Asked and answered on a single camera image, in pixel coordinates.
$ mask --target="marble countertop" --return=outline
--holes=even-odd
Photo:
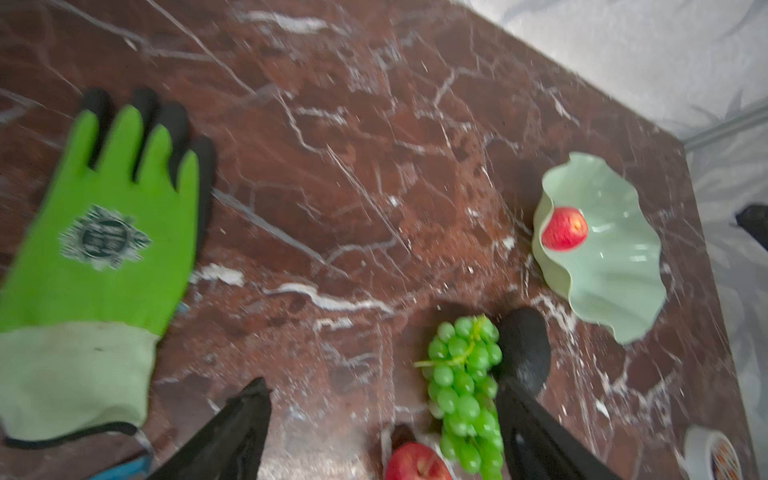
[[[756,478],[682,146],[521,42],[438,0],[7,2],[0,25],[3,273],[86,86],[149,85],[217,146],[198,268],[245,284],[190,285],[159,346],[159,462],[265,376],[260,478],[380,478],[380,433],[425,421],[411,362],[437,322],[532,305],[553,346],[538,400],[622,478],[685,478],[691,423]],[[541,175],[570,151],[632,182],[661,237],[667,304],[629,346],[575,318],[531,256]],[[0,476],[78,478],[130,448],[2,448]]]

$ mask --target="wavy ceramic dish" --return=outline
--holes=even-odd
[[[617,342],[629,343],[650,330],[667,298],[659,271],[661,242],[631,184],[602,158],[575,152],[570,158],[541,180],[533,254],[547,284],[580,319],[606,326]],[[586,240],[573,250],[541,244],[556,207],[579,209],[589,226]]]

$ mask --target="green glove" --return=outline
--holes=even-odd
[[[144,141],[157,95],[143,88],[97,152],[109,104],[101,90],[84,95],[0,291],[0,420],[18,444],[144,423],[155,344],[204,232],[213,144],[202,137],[186,149],[179,104],[162,109]]]

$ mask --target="red apple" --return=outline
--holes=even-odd
[[[571,250],[587,239],[589,227],[584,215],[572,207],[557,207],[541,235],[541,244],[558,252]]]
[[[406,443],[392,453],[384,480],[451,480],[440,455],[421,443]]]

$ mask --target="black object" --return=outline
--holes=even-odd
[[[768,205],[748,205],[736,215],[736,224],[768,250]]]
[[[495,367],[494,376],[517,379],[528,394],[538,395],[549,376],[552,357],[544,317],[530,306],[519,308],[499,323],[498,333],[502,363]]]
[[[264,378],[227,401],[150,480],[256,480],[272,403]]]
[[[544,317],[530,307],[515,310],[499,333],[496,409],[512,480],[619,480],[534,398],[551,363]]]

